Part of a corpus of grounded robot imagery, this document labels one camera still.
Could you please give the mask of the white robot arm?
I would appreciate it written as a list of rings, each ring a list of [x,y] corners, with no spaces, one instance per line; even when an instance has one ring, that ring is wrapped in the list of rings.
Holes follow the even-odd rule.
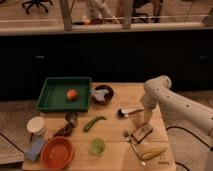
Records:
[[[171,86],[171,79],[166,75],[149,79],[144,83],[144,94],[141,98],[141,104],[144,108],[144,122],[146,124],[150,122],[153,110],[158,103],[182,114],[211,138],[204,171],[213,171],[213,109],[172,92]]]

